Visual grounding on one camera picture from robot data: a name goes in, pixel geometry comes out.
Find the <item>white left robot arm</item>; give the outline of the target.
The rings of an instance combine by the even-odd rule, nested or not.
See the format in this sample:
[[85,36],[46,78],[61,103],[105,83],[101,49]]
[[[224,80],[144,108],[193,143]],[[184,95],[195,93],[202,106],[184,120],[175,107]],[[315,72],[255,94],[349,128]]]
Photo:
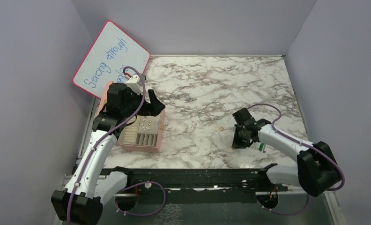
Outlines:
[[68,224],[96,225],[104,205],[115,192],[129,192],[132,177],[115,172],[113,178],[98,182],[104,163],[129,120],[136,116],[158,116],[165,105],[153,89],[143,85],[107,85],[102,109],[94,118],[87,150],[63,190],[55,190],[51,202],[61,221]]

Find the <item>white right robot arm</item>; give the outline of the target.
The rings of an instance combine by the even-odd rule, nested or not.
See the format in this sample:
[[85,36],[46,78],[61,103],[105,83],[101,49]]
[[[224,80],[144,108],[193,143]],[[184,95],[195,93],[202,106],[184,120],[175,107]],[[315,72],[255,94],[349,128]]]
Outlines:
[[266,119],[256,120],[247,108],[233,113],[236,122],[232,148],[245,149],[253,143],[268,145],[291,158],[296,165],[268,167],[257,178],[258,187],[270,190],[276,184],[301,187],[307,194],[317,197],[325,191],[333,190],[334,185],[344,184],[334,155],[325,142],[313,143],[297,139]]

